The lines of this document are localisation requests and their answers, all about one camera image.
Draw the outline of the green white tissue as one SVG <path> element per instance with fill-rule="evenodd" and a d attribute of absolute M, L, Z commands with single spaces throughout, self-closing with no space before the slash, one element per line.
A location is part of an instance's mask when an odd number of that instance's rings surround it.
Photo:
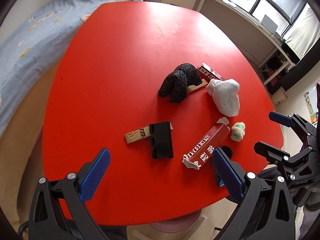
<path fill-rule="evenodd" d="M 237 142 L 242 141 L 245 136 L 245 128 L 246 126 L 244 122 L 236 122 L 231 128 L 231 139 Z"/>

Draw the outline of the small black pompom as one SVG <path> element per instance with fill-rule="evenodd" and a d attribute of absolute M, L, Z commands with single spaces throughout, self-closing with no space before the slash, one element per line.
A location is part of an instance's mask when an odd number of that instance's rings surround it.
<path fill-rule="evenodd" d="M 228 146 L 221 146 L 221 150 L 223 150 L 223 152 L 227 155 L 227 157 L 228 157 L 229 159 L 232 158 L 232 156 L 233 156 L 233 151 L 231 150 L 230 147 L 228 147 Z"/>

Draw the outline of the white sock pair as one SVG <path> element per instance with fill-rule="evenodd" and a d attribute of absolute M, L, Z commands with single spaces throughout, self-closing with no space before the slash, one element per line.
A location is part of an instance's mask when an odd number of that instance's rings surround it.
<path fill-rule="evenodd" d="M 211 79 L 206 89 L 221 114 L 227 117 L 238 116 L 240 111 L 238 82 L 234 79 L 224 81 Z"/>

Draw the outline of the red carton with chinese text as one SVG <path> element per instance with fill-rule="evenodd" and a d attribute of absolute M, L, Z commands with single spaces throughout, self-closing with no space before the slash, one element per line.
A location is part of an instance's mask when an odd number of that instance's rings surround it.
<path fill-rule="evenodd" d="M 198 143 L 183 155 L 182 163 L 187 168 L 199 170 L 212 156 L 213 151 L 222 145 L 230 133 L 229 121 L 220 118 L 217 123 L 198 141 Z"/>

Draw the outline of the red surprise box carton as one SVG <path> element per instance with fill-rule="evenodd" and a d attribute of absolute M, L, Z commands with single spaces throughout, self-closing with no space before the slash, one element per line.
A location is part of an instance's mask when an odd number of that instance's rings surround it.
<path fill-rule="evenodd" d="M 224 78 L 218 74 L 215 70 L 213 70 L 212 68 L 210 68 L 210 66 L 208 66 L 205 63 L 202 63 L 199 67 L 196 68 L 200 77 L 202 77 L 202 82 L 200 85 L 195 86 L 195 85 L 191 85 L 188 87 L 187 92 L 191 93 L 199 88 L 202 88 L 206 85 L 208 85 L 208 83 L 212 80 L 212 79 L 217 79 L 217 80 L 221 80 L 224 81 Z"/>

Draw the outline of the black and gold box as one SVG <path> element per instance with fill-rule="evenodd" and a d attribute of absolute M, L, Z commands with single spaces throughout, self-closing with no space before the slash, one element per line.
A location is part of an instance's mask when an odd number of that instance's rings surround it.
<path fill-rule="evenodd" d="M 135 131 L 125 134 L 127 144 L 137 142 L 146 138 L 151 142 L 151 155 L 153 159 L 173 158 L 173 143 L 171 131 L 172 124 L 169 121 L 149 124 Z"/>

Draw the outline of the pink trash bin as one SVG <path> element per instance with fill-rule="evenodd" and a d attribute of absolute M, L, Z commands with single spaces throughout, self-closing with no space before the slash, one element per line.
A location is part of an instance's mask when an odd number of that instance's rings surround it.
<path fill-rule="evenodd" d="M 199 210 L 181 217 L 150 223 L 150 225 L 160 232 L 177 233 L 184 231 L 195 224 L 200 217 L 200 214 L 201 211 Z"/>

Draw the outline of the beige floor bin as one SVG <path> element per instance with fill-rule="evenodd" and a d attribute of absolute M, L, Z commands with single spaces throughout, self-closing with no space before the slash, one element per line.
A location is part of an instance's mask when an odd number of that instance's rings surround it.
<path fill-rule="evenodd" d="M 275 105 L 286 101 L 288 99 L 287 93 L 283 87 L 280 87 L 275 93 L 271 95 L 271 100 Z"/>

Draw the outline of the white window desk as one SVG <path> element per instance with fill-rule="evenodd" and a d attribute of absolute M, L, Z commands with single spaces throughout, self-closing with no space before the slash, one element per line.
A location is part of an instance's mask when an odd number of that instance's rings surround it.
<path fill-rule="evenodd" d="M 199 0 L 194 9 L 218 26 L 257 68 L 263 68 L 274 54 L 281 53 L 284 61 L 267 77 L 264 85 L 271 83 L 285 68 L 295 66 L 280 42 L 263 25 L 247 17 L 236 6 L 224 0 Z"/>

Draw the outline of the red table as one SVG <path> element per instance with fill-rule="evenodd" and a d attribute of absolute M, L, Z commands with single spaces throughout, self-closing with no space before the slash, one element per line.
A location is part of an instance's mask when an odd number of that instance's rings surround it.
<path fill-rule="evenodd" d="M 245 171 L 267 161 L 253 147 L 283 146 L 280 126 L 268 118 L 270 98 L 234 43 L 202 14 L 163 3 L 102 4 L 82 25 L 57 70 L 43 128 L 43 166 L 49 180 L 77 172 L 103 148 L 111 163 L 87 208 L 98 224 L 137 225 L 180 217 L 227 196 L 215 169 L 187 168 L 187 154 L 221 118 L 205 88 L 181 103 L 158 90 L 179 64 L 209 65 L 240 84 L 244 139 L 224 141 Z M 153 159 L 149 138 L 126 143 L 125 134 L 169 121 L 173 158 Z"/>

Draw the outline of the bed with blue sheet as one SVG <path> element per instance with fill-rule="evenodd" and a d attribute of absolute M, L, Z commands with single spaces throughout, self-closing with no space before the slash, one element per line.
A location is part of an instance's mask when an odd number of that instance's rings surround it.
<path fill-rule="evenodd" d="M 53 0 L 25 21 L 1 45 L 1 132 L 37 81 L 66 52 L 100 5 L 142 0 Z"/>

